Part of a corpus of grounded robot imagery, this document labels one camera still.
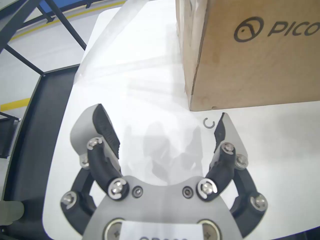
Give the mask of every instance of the small metal ring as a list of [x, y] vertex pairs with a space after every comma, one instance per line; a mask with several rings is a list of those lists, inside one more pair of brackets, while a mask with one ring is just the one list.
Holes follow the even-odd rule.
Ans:
[[209, 183], [212, 185], [212, 188], [213, 188], [213, 193], [217, 193], [218, 192], [218, 189], [217, 189], [217, 185], [209, 178], [204, 178], [202, 180], [200, 180], [200, 182], [198, 183], [197, 185], [197, 191], [200, 195], [200, 197], [202, 199], [207, 199], [208, 198], [208, 195], [205, 194], [203, 191], [202, 191], [202, 185], [206, 184], [206, 183]]
[[204, 127], [205, 128], [208, 128], [208, 129], [212, 129], [212, 128], [214, 128], [215, 127], [215, 122], [213, 121], [212, 122], [212, 126], [207, 126], [206, 125], [206, 121], [208, 120], [208, 117], [206, 117], [204, 120], [203, 120], [203, 125], [204, 125]]
[[120, 198], [122, 197], [122, 194], [121, 194], [121, 193], [113, 193], [113, 192], [112, 192], [112, 186], [113, 186], [113, 184], [115, 184], [116, 182], [120, 182], [121, 185], [127, 184], [127, 182], [126, 182], [123, 178], [121, 178], [121, 177], [115, 178], [115, 179], [109, 184], [109, 187], [108, 187], [108, 195], [109, 195], [109, 197], [110, 197], [111, 199], [113, 199], [113, 200], [118, 200], [118, 199], [120, 199]]
[[189, 186], [185, 186], [182, 189], [182, 194], [186, 199], [191, 199], [193, 197], [193, 189]]
[[97, 144], [102, 144], [102, 142], [103, 142], [103, 140], [102, 140], [101, 137], [91, 138], [91, 139], [89, 140], [89, 142], [87, 143], [87, 149], [93, 150], [95, 145], [97, 145]]
[[143, 188], [140, 186], [136, 186], [132, 190], [132, 196], [136, 199], [140, 198], [143, 194]]
[[67, 197], [67, 195], [71, 195], [71, 197], [73, 198], [73, 201], [70, 204], [68, 204], [68, 205], [65, 204], [65, 208], [68, 210], [68, 209], [72, 208], [76, 204], [78, 199], [77, 199], [77, 193], [75, 193], [74, 191], [68, 191], [67, 193], [65, 193], [62, 196], [61, 202], [63, 202], [63, 199], [65, 197]]
[[[226, 148], [227, 145], [230, 145], [230, 146], [232, 147], [232, 151], [229, 151], [229, 150]], [[229, 155], [233, 155], [233, 151], [234, 151], [234, 149], [235, 149], [235, 146], [234, 146], [233, 144], [229, 143], [229, 142], [224, 142], [224, 143], [222, 143], [222, 145], [221, 145], [221, 149], [223, 150], [223, 152], [225, 152], [225, 153], [227, 153], [227, 154], [229, 154]]]

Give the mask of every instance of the silver metal plate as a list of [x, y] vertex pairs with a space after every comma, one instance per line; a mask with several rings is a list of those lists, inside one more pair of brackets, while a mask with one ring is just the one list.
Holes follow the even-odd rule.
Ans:
[[[222, 239], [242, 239], [225, 202], [219, 196], [213, 201], [202, 201], [196, 187], [203, 177], [192, 177], [182, 183], [169, 186], [154, 186], [132, 176], [123, 177], [130, 186], [128, 196], [122, 201], [114, 201], [106, 196], [94, 212], [84, 232], [83, 240], [101, 239], [106, 225], [114, 219], [149, 223], [197, 224], [210, 220], [220, 229]], [[134, 198], [132, 189], [143, 188], [143, 195]], [[183, 188], [194, 190], [192, 198], [183, 196]]]

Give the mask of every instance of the white table surface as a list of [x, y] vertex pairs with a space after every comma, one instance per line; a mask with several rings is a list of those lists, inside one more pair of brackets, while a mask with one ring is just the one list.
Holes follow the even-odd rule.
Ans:
[[[86, 53], [117, 10], [99, 15]], [[119, 137], [122, 173], [154, 185], [205, 175], [215, 128], [205, 128], [202, 121], [208, 117], [217, 123], [227, 112], [248, 151], [248, 170], [269, 203], [246, 239], [275, 239], [320, 225], [320, 102], [190, 112], [175, 0], [147, 3], [87, 71], [87, 79], [71, 91], [49, 173], [42, 221], [52, 239], [81, 239], [64, 217], [60, 199], [80, 170], [71, 128], [96, 103], [103, 104]], [[90, 194], [96, 205], [105, 195], [96, 184]], [[234, 183], [222, 194], [228, 207], [236, 196]]]

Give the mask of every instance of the plastic film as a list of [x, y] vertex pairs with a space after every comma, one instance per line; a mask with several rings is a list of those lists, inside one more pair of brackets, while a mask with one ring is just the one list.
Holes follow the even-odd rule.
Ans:
[[90, 65], [93, 68], [95, 63], [99, 63], [99, 59], [105, 57], [103, 54], [106, 49], [112, 44], [115, 38], [122, 32], [123, 29], [135, 18], [138, 12], [149, 0], [127, 0], [119, 9], [115, 16], [111, 19], [103, 32], [99, 35], [91, 49], [84, 56], [78, 71], [74, 77], [74, 84], [82, 79], [90, 79], [95, 77], [95, 73], [86, 72]]

